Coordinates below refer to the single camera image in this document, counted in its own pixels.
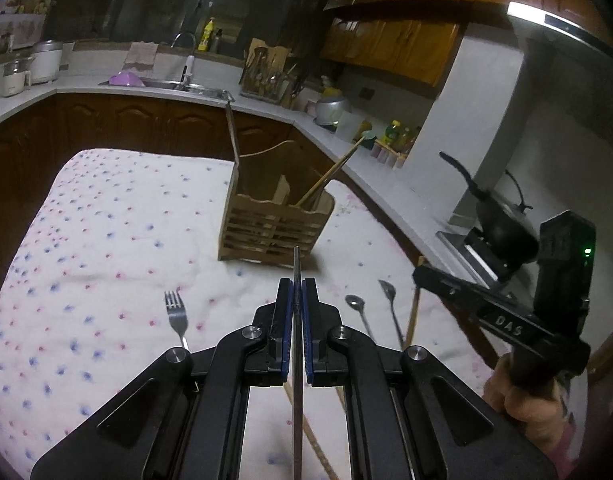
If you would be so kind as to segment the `right hand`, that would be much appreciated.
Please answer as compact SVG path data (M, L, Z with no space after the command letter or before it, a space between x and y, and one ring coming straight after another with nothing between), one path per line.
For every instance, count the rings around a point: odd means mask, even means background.
M509 375L510 354L502 356L485 382L483 399L497 413L523 422L522 433L555 463L568 445L569 425L564 418L560 389L553 384L545 396L531 396L515 386Z

